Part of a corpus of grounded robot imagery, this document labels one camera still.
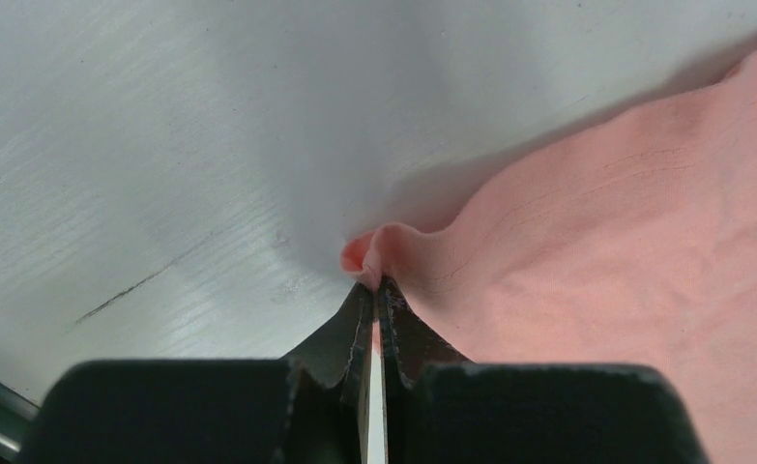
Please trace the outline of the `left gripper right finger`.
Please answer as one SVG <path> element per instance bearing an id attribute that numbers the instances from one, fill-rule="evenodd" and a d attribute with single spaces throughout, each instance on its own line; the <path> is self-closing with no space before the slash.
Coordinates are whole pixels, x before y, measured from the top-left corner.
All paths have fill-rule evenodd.
<path id="1" fill-rule="evenodd" d="M 398 284 L 387 276 L 377 290 L 377 320 L 387 458 L 390 463 L 414 463 L 430 452 L 432 407 L 424 373 L 436 364 L 460 364 L 469 359 L 414 313 Z"/>

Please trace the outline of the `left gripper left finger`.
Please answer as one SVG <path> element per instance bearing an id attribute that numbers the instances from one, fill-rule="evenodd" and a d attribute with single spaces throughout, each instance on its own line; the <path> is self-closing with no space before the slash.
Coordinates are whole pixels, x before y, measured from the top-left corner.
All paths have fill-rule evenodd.
<path id="1" fill-rule="evenodd" d="M 339 310 L 283 358 L 293 383 L 286 463 L 365 463 L 373 294 L 357 283 Z"/>

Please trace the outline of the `pink t shirt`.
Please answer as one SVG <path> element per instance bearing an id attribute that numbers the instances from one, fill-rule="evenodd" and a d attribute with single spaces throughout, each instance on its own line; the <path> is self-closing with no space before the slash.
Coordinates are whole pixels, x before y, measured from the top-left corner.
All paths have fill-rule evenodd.
<path id="1" fill-rule="evenodd" d="M 444 229 L 387 223 L 344 272 L 393 278 L 480 362 L 639 363 L 715 463 L 757 463 L 757 51 L 503 169 Z"/>

